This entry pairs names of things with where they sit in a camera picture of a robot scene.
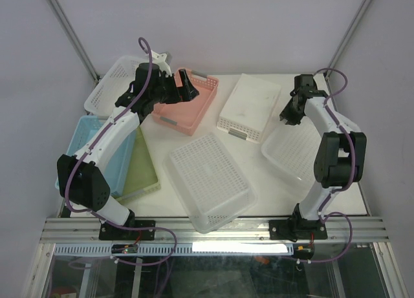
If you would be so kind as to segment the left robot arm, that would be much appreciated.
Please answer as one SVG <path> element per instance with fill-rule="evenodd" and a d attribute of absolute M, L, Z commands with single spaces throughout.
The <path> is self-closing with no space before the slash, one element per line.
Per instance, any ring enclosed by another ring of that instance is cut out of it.
<path fill-rule="evenodd" d="M 153 63 L 141 63 L 128 89 L 119 96 L 115 108 L 98 132 L 72 156 L 57 161 L 60 195 L 75 212 L 90 212 L 113 226 L 122 239 L 135 233 L 134 213 L 111 195 L 104 171 L 124 140 L 153 112 L 154 106 L 194 100 L 199 91 L 184 69 L 174 76 Z"/>

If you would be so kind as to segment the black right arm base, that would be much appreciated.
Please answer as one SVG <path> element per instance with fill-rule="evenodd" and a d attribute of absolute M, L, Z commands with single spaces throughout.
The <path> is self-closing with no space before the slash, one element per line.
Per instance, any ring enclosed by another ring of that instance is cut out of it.
<path fill-rule="evenodd" d="M 320 220 L 307 220 L 302 217 L 299 204 L 296 204 L 291 216 L 286 219 L 269 221 L 271 240 L 327 240 L 326 227 Z"/>

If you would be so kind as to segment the translucent white shallow basket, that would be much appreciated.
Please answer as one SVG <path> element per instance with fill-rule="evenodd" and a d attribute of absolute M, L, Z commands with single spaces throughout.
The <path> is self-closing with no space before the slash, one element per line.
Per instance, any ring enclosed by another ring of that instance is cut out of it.
<path fill-rule="evenodd" d="M 122 56 L 99 81 L 84 103 L 84 109 L 99 117 L 107 118 L 115 108 L 117 99 L 135 79 L 136 68 L 145 58 Z"/>

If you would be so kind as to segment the cream white small basket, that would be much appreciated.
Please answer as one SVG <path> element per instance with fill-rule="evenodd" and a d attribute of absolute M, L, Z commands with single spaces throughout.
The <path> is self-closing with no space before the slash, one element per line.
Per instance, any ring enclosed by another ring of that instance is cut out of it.
<path fill-rule="evenodd" d="M 224 104 L 217 128 L 255 144 L 261 143 L 281 86 L 242 74 Z"/>

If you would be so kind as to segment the large white perforated basket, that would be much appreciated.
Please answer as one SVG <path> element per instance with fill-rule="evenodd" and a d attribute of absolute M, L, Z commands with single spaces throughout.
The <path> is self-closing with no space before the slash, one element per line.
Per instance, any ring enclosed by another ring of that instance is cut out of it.
<path fill-rule="evenodd" d="M 257 202 L 247 177 L 213 133 L 170 151 L 166 174 L 196 231 L 207 234 Z"/>

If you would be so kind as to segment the pink plastic basket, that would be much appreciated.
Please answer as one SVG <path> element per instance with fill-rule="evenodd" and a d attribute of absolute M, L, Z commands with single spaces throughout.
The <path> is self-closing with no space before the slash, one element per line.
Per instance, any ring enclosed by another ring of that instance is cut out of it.
<path fill-rule="evenodd" d="M 151 116 L 156 123 L 192 136 L 217 94 L 219 80 L 194 70 L 185 70 L 199 95 L 189 102 L 156 104 Z"/>

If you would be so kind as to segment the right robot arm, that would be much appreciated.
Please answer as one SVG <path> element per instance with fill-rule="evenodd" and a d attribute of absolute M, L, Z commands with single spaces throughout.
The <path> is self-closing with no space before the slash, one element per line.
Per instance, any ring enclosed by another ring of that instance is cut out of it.
<path fill-rule="evenodd" d="M 312 74 L 300 74 L 279 115 L 287 125 L 299 125 L 307 117 L 321 136 L 314 161 L 315 183 L 287 220 L 297 238 L 322 226 L 323 212 L 336 194 L 348 190 L 363 175 L 367 137 L 354 122 L 331 109 L 331 98 L 317 87 Z"/>

